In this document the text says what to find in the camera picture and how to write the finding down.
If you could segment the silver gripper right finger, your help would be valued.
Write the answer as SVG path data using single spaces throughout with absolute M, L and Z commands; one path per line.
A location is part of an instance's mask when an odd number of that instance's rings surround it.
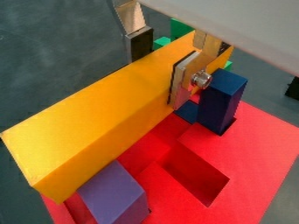
M 229 59 L 229 44 L 204 31 L 195 31 L 192 46 L 195 49 L 172 65 L 166 104 L 173 110 L 208 87 L 212 73 L 225 66 Z

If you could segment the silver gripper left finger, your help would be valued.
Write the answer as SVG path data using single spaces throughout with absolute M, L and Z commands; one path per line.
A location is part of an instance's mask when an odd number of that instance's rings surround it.
M 124 35 L 128 62 L 132 63 L 152 52 L 153 28 L 145 24 L 136 0 L 112 0 L 112 7 Z

